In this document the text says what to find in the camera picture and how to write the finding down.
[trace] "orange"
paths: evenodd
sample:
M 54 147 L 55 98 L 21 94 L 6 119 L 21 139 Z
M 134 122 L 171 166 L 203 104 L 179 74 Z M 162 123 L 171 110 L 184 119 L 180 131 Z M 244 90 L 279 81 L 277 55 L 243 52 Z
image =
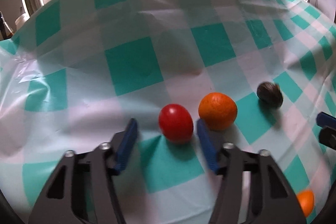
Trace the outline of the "orange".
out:
M 198 115 L 211 130 L 224 130 L 237 117 L 237 105 L 229 96 L 212 92 L 206 95 L 198 107 Z
M 308 217 L 314 209 L 314 193 L 312 190 L 304 190 L 296 195 L 305 217 Z

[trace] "tablecloth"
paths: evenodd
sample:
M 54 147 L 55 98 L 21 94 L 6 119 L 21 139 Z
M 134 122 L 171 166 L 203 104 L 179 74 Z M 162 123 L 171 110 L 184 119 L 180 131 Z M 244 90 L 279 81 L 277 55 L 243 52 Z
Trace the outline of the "tablecloth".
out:
M 167 143 L 157 119 L 174 102 L 196 122 L 217 91 L 238 106 L 224 140 L 269 150 L 296 193 L 311 188 L 310 222 L 336 174 L 315 124 L 336 113 L 335 39 L 303 0 L 52 0 L 0 42 L 0 188 L 26 221 L 64 151 L 90 151 L 134 117 L 140 137 L 115 179 L 127 223 L 206 224 L 220 178 L 196 136 Z M 280 85 L 278 111 L 259 107 L 262 81 Z

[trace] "mandarin orange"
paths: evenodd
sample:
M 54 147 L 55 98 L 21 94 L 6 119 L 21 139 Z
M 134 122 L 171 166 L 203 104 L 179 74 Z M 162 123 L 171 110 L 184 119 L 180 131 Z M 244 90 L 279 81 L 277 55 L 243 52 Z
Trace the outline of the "mandarin orange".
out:
M 312 190 L 304 190 L 296 195 L 305 217 L 308 217 L 314 209 L 314 193 Z
M 198 107 L 198 115 L 211 130 L 224 130 L 231 126 L 237 117 L 237 105 L 229 96 L 212 92 L 206 95 Z

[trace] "cherry tomato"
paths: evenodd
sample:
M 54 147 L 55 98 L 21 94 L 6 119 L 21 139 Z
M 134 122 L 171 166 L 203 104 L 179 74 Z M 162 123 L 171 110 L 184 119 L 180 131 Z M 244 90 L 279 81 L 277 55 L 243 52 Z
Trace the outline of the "cherry tomato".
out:
M 159 126 L 167 140 L 177 144 L 189 142 L 194 131 L 191 115 L 178 104 L 169 104 L 161 109 Z
M 305 217 L 308 217 L 314 209 L 314 193 L 312 190 L 304 190 L 296 195 Z

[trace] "dark walnut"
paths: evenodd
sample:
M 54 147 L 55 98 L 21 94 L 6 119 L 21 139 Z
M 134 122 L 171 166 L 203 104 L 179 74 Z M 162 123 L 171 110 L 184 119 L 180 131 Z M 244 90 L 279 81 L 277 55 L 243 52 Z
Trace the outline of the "dark walnut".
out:
M 257 96 L 261 101 L 270 107 L 279 108 L 284 102 L 284 98 L 278 84 L 263 82 L 257 88 Z

